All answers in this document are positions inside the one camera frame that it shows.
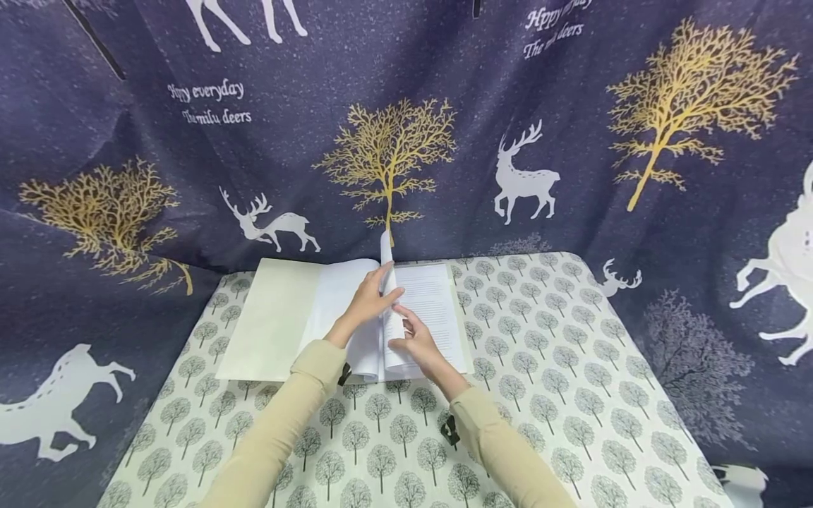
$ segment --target white deer print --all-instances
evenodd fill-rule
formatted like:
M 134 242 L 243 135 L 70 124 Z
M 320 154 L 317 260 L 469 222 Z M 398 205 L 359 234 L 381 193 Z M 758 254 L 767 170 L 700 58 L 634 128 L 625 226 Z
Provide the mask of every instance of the white deer print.
M 545 204 L 550 205 L 550 212 L 547 218 L 550 219 L 554 216 L 554 202 L 556 201 L 550 196 L 550 188 L 555 182 L 559 181 L 559 174 L 557 172 L 542 169 L 539 171 L 521 171 L 514 167 L 512 161 L 513 157 L 520 152 L 520 149 L 525 145 L 535 143 L 540 137 L 542 129 L 542 120 L 536 127 L 531 126 L 528 130 L 528 135 L 525 136 L 525 131 L 522 132 L 522 137 L 519 141 L 514 141 L 511 148 L 505 148 L 505 134 L 502 135 L 500 140 L 500 148 L 497 152 L 497 184 L 502 188 L 502 192 L 494 198 L 494 211 L 500 217 L 506 217 L 506 225 L 511 223 L 511 211 L 514 210 L 514 201 L 516 198 L 529 198 L 536 196 L 539 199 L 539 207 L 537 211 L 531 215 L 531 219 L 539 216 L 539 212 Z M 500 202 L 503 198 L 508 198 L 507 213 L 502 210 Z
M 263 10 L 265 11 L 265 24 L 268 28 L 268 36 L 277 44 L 282 44 L 282 37 L 280 37 L 280 34 L 277 33 L 276 25 L 274 23 L 274 6 L 272 4 L 272 0 L 262 1 Z M 218 0 L 186 0 L 186 3 L 189 5 L 189 9 L 192 10 L 195 23 L 198 24 L 198 30 L 201 31 L 203 40 L 206 42 L 206 45 L 209 46 L 210 50 L 219 53 L 220 46 L 218 46 L 217 43 L 211 38 L 209 28 L 206 27 L 206 22 L 203 21 L 203 7 L 209 9 L 212 14 L 220 18 L 220 21 L 223 21 L 228 29 L 232 31 L 234 36 L 237 37 L 238 41 L 246 45 L 251 44 L 251 41 L 248 37 L 246 37 L 242 30 L 240 30 L 240 28 L 234 24 L 232 19 L 229 18 L 225 12 L 223 12 Z M 293 6 L 293 0 L 282 0 L 282 4 L 288 11 L 288 15 L 291 17 L 293 27 L 297 33 L 302 37 L 307 37 L 307 30 L 302 26 L 301 23 L 299 23 L 299 16 L 297 15 L 296 7 Z
M 779 357 L 784 365 L 796 365 L 808 351 L 813 350 L 813 163 L 805 171 L 802 179 L 802 193 L 799 194 L 796 210 L 785 217 L 767 240 L 767 258 L 749 259 L 748 263 L 737 273 L 737 291 L 748 289 L 748 277 L 754 270 L 767 272 L 762 282 L 748 289 L 742 298 L 728 304 L 732 309 L 739 309 L 751 298 L 765 293 L 776 286 L 785 286 L 790 296 L 805 308 L 802 321 L 784 332 L 765 333 L 759 336 L 764 341 L 775 339 L 805 339 L 798 348 L 786 357 Z
M 641 278 L 641 271 L 638 270 L 638 273 L 635 275 L 635 279 L 632 283 L 626 281 L 626 279 L 616 278 L 615 276 L 618 275 L 617 271 L 610 271 L 610 266 L 615 261 L 615 258 L 610 258 L 604 263 L 604 284 L 602 284 L 602 293 L 606 297 L 615 296 L 618 293 L 619 289 L 632 289 L 637 288 L 641 285 L 643 279 Z
M 115 402 L 121 402 L 122 393 L 114 372 L 123 372 L 136 379 L 136 373 L 116 362 L 97 365 L 88 351 L 90 345 L 79 344 L 63 354 L 54 365 L 50 376 L 29 398 L 16 404 L 0 404 L 0 444 L 15 445 L 39 439 L 39 458 L 59 462 L 76 452 L 79 446 L 70 443 L 65 449 L 51 448 L 57 432 L 66 432 L 88 448 L 96 445 L 91 436 L 73 419 L 73 411 L 88 396 L 96 383 L 107 383 L 115 390 Z
M 316 239 L 305 232 L 305 224 L 309 224 L 310 222 L 301 215 L 294 213 L 282 214 L 274 219 L 265 228 L 257 229 L 257 227 L 254 226 L 254 222 L 257 220 L 257 215 L 264 214 L 265 212 L 271 210 L 271 205 L 268 204 L 265 194 L 260 194 L 262 198 L 254 198 L 255 202 L 251 203 L 251 210 L 249 210 L 246 214 L 240 213 L 237 211 L 236 206 L 233 206 L 230 202 L 228 202 L 228 193 L 226 193 L 226 191 L 220 189 L 220 195 L 223 196 L 223 200 L 226 202 L 226 206 L 228 206 L 229 210 L 231 210 L 234 216 L 237 217 L 237 222 L 240 223 L 240 228 L 243 230 L 243 235 L 249 240 L 270 243 L 276 246 L 277 252 L 281 252 L 282 248 L 280 247 L 280 242 L 276 239 L 276 233 L 278 231 L 288 231 L 296 233 L 299 240 L 302 241 L 302 248 L 299 250 L 299 252 L 303 252 L 305 250 L 307 242 L 313 244 L 313 246 L 316 248 L 316 252 L 320 252 L 322 250 L 322 248 L 319 247 L 319 244 L 316 243 Z M 271 240 L 263 238 L 263 235 L 268 235 Z

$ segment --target tree-patterned tablecloth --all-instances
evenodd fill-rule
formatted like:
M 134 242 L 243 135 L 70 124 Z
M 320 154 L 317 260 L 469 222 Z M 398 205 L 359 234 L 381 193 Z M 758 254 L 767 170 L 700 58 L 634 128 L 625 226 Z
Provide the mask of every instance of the tree-patterned tablecloth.
M 467 377 L 585 507 L 731 506 L 575 255 L 454 260 Z M 215 379 L 253 273 L 224 277 L 99 506 L 191 508 L 278 384 Z M 438 431 L 427 380 L 345 386 L 314 415 L 268 506 L 511 506 Z

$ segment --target golden tree print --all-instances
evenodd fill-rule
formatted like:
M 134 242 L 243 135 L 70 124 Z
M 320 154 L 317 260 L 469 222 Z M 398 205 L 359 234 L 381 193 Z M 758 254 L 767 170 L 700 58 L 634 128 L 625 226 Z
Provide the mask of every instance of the golden tree print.
M 148 223 L 164 208 L 178 206 L 175 196 L 172 187 L 161 183 L 154 164 L 140 158 L 135 163 L 128 160 L 120 171 L 102 165 L 58 185 L 31 180 L 20 186 L 20 201 L 40 211 L 34 219 L 76 237 L 76 246 L 65 256 L 93 256 L 94 268 L 107 276 L 127 276 L 124 282 L 141 283 L 139 289 L 165 293 L 186 284 L 190 295 L 188 265 L 147 254 L 177 236 L 173 228 L 145 234 Z M 180 276 L 162 285 L 175 270 Z
M 698 28 L 688 18 L 672 34 L 671 47 L 660 45 L 646 60 L 646 70 L 608 86 L 616 96 L 609 129 L 632 135 L 611 146 L 621 153 L 613 167 L 632 156 L 649 158 L 643 173 L 626 171 L 614 180 L 637 180 L 627 211 L 635 209 L 650 179 L 686 190 L 683 176 L 656 166 L 664 151 L 674 157 L 697 155 L 716 165 L 723 150 L 701 141 L 701 131 L 711 134 L 717 127 L 759 139 L 776 120 L 776 101 L 797 79 L 797 58 L 770 46 L 754 48 L 750 30 Z
M 435 191 L 435 180 L 417 174 L 437 161 L 452 161 L 457 148 L 452 139 L 455 115 L 448 99 L 419 105 L 403 99 L 375 111 L 355 104 L 347 115 L 350 126 L 340 127 L 335 139 L 339 147 L 314 168 L 323 168 L 333 183 L 351 188 L 341 195 L 359 199 L 353 210 L 385 202 L 386 211 L 364 222 L 371 228 L 386 226 L 389 243 L 394 245 L 391 225 L 423 216 L 417 211 L 395 211 L 393 198 Z

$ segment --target open book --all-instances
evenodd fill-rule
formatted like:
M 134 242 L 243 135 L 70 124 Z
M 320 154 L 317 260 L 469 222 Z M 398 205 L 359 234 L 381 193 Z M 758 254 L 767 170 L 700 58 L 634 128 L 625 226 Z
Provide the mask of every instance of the open book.
M 217 377 L 230 380 L 284 381 L 291 363 L 311 341 L 322 339 L 346 310 L 364 276 L 392 260 L 389 233 L 380 240 L 381 263 L 355 259 L 319 265 L 263 259 L 237 321 Z M 459 305 L 445 264 L 396 267 L 381 292 L 403 287 L 399 302 L 428 326 L 437 348 L 460 372 L 471 364 L 461 336 Z M 350 382 L 423 377 L 406 354 L 391 350 L 390 339 L 404 337 L 402 317 L 387 310 L 359 327 L 347 345 Z

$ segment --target beige sleeve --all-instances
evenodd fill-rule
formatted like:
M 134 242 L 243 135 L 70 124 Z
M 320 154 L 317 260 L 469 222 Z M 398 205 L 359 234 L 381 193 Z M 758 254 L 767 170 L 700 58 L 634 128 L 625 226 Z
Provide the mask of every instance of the beige sleeve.
M 313 341 L 299 354 L 291 376 L 215 478 L 199 508 L 263 508 L 285 461 L 311 416 L 336 391 L 346 352 Z
M 515 506 L 575 508 L 542 457 L 500 417 L 482 391 L 469 388 L 450 409 L 463 443 Z

